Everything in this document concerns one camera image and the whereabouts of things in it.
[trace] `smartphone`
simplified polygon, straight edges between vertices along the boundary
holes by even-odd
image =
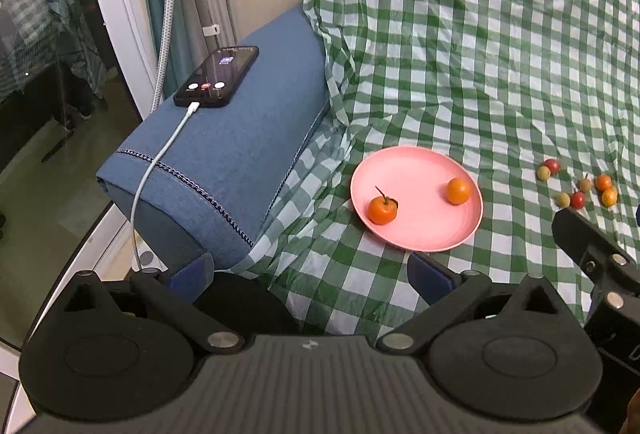
[[[175,93],[175,105],[188,107],[199,102],[200,107],[226,106],[259,53],[257,46],[216,49]]]

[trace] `ribbed gray panel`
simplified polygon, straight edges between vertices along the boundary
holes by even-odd
[[[418,363],[363,337],[258,337],[210,357],[183,395],[112,424],[39,416],[24,434],[597,434],[580,417],[538,425],[491,422],[441,398]]]

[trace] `white door frame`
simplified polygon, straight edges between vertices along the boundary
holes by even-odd
[[[98,0],[98,4],[118,64],[138,112],[144,119],[150,113],[157,67],[146,0]],[[107,270],[108,265],[100,263],[100,260],[105,256],[105,252],[109,252],[114,238],[126,223],[127,220],[122,213],[115,205],[111,205],[50,293],[43,311],[36,319],[36,326],[76,271],[97,270],[100,274],[101,271]],[[0,340],[0,372],[17,380],[18,360],[19,352]],[[7,432],[15,432],[30,414],[33,414],[33,411],[20,386],[10,409]]]

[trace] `white latch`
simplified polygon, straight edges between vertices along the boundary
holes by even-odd
[[[213,26],[205,26],[202,28],[202,32],[205,37],[214,37],[216,35],[220,35],[220,26],[218,24],[214,24]]]

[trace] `orange tomato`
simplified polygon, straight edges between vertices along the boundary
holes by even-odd
[[[471,197],[471,184],[460,178],[447,183],[447,199],[452,205],[461,205]]]
[[[613,187],[609,187],[602,193],[600,199],[607,208],[612,207],[618,201],[618,191]]]
[[[600,192],[604,192],[605,190],[611,188],[611,178],[606,174],[600,174],[596,178],[596,182],[594,183],[594,185],[596,185],[596,188]]]
[[[374,224],[389,224],[398,215],[398,202],[385,196],[378,187],[376,190],[382,195],[369,202],[367,217]]]

